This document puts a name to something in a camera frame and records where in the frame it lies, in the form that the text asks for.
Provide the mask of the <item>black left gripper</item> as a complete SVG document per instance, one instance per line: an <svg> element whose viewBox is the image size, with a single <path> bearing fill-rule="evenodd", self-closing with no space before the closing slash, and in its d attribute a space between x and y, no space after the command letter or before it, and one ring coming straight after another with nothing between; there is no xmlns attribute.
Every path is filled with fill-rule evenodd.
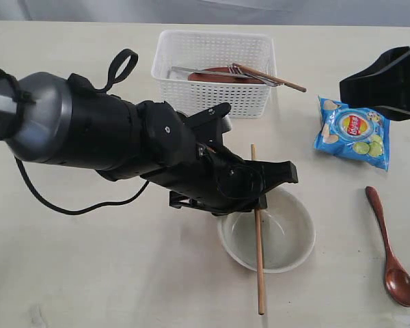
<svg viewBox="0 0 410 328"><path fill-rule="evenodd" d="M171 191L169 204L215 215L247 212L267 192L298 181L291 161L245 160L223 144L227 102L187 118L167 102L139 104L144 148L156 169L141 175Z"/></svg>

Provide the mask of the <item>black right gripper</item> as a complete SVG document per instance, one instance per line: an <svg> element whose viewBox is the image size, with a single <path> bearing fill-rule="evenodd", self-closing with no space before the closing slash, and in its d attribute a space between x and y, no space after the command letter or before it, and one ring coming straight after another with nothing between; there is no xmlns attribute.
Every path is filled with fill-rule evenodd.
<svg viewBox="0 0 410 328"><path fill-rule="evenodd" d="M410 120L410 46L392 48L340 82L340 100L393 121Z"/></svg>

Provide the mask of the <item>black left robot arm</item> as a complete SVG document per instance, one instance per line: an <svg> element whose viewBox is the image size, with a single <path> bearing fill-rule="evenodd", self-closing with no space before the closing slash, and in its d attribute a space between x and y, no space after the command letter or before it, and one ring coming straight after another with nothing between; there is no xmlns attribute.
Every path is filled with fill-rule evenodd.
<svg viewBox="0 0 410 328"><path fill-rule="evenodd" d="M290 161L245 160L223 144L226 102L184 116L166 102L133 104L83 77L21 80L0 69L0 141L26 162L92 169L112 182L140 177L169 190L169 205L214 215L248 212L298 181Z"/></svg>

